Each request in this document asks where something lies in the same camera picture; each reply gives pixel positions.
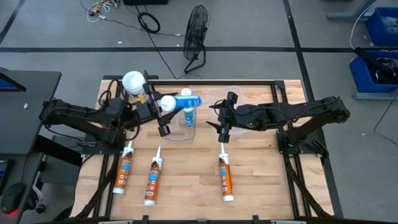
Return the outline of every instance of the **orange caulk tube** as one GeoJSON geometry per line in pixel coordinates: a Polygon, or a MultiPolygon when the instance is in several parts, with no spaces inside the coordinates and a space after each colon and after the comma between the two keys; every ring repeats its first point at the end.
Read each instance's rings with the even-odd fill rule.
{"type": "Polygon", "coordinates": [[[221,143],[221,153],[218,155],[218,161],[220,163],[220,176],[221,176],[221,189],[223,192],[224,202],[230,202],[234,200],[232,194],[232,180],[231,171],[229,169],[229,157],[225,153],[224,144],[221,143]]]}
{"type": "Polygon", "coordinates": [[[119,163],[118,175],[116,176],[116,181],[113,187],[113,193],[115,194],[124,194],[124,188],[127,184],[127,177],[130,171],[130,163],[132,153],[134,149],[131,147],[132,141],[129,142],[128,147],[124,147],[122,153],[122,159],[119,163]]]}
{"type": "Polygon", "coordinates": [[[148,176],[147,190],[145,192],[144,205],[154,206],[156,202],[157,188],[159,187],[160,170],[163,159],[160,158],[160,145],[157,148],[156,157],[152,158],[148,176]]]}

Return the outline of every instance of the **clear plastic container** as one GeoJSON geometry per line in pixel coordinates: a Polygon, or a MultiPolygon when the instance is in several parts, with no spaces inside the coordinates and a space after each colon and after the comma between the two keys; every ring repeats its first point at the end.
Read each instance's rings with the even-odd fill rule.
{"type": "MultiPolygon", "coordinates": [[[[238,102],[235,104],[235,108],[240,105],[246,104],[244,101],[243,91],[239,86],[227,86],[222,88],[214,88],[206,91],[206,102],[207,107],[214,105],[217,101],[220,103],[223,99],[226,99],[228,92],[232,91],[238,96],[238,102]]],[[[214,112],[214,109],[209,108],[209,121],[215,124],[220,124],[218,121],[218,116],[214,112]]],[[[229,130],[229,135],[232,138],[240,138],[244,133],[247,133],[248,130],[241,128],[232,128],[229,130]]]]}
{"type": "Polygon", "coordinates": [[[197,126],[197,110],[193,109],[193,127],[187,128],[185,126],[185,118],[184,118],[184,110],[181,110],[176,114],[171,120],[170,124],[167,126],[170,128],[170,134],[165,139],[169,140],[172,143],[183,143],[190,144],[193,142],[193,138],[195,137],[195,130],[197,126]]]}

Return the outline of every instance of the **caulk tube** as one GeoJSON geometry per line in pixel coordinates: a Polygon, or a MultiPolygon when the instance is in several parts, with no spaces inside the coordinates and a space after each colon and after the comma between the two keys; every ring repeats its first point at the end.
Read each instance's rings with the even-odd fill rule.
{"type": "Polygon", "coordinates": [[[119,163],[118,175],[116,176],[116,181],[113,187],[113,193],[124,194],[124,188],[127,184],[127,177],[130,171],[131,157],[134,149],[131,147],[132,141],[129,142],[127,147],[124,147],[122,153],[122,159],[119,163]]]}
{"type": "MultiPolygon", "coordinates": [[[[192,92],[190,89],[184,88],[183,90],[181,90],[181,95],[190,96],[192,95],[192,92]]],[[[195,124],[195,121],[193,120],[193,108],[184,109],[184,119],[185,119],[185,126],[187,128],[193,128],[193,125],[195,124]]]]}
{"type": "Polygon", "coordinates": [[[220,176],[221,176],[221,189],[223,192],[224,202],[230,202],[234,200],[232,194],[232,180],[231,171],[229,169],[229,157],[225,153],[224,144],[221,143],[221,153],[218,155],[218,161],[220,163],[220,176]]]}
{"type": "Polygon", "coordinates": [[[145,192],[144,205],[154,206],[156,202],[157,188],[159,187],[160,170],[163,159],[160,158],[160,145],[157,148],[156,157],[152,158],[148,176],[147,190],[145,192]]]}
{"type": "Polygon", "coordinates": [[[128,72],[123,76],[122,84],[126,92],[134,98],[137,98],[141,103],[149,100],[149,96],[145,93],[143,84],[145,84],[144,76],[137,71],[128,72]]]}
{"type": "Polygon", "coordinates": [[[163,96],[160,106],[164,111],[172,111],[178,108],[194,108],[201,105],[200,96],[163,96]]]}

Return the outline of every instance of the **office chair wheel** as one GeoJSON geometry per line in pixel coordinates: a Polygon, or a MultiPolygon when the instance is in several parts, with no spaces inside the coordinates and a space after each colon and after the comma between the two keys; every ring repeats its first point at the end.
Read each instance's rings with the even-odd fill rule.
{"type": "Polygon", "coordinates": [[[45,211],[45,206],[42,204],[37,204],[35,211],[36,211],[36,213],[41,214],[45,211]]]}

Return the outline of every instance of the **red light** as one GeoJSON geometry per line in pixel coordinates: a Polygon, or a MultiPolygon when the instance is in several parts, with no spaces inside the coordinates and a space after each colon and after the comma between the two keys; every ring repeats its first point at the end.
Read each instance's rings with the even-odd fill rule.
{"type": "Polygon", "coordinates": [[[12,211],[10,214],[6,214],[7,217],[13,217],[15,215],[17,215],[18,213],[18,209],[15,209],[14,211],[12,211]]]}

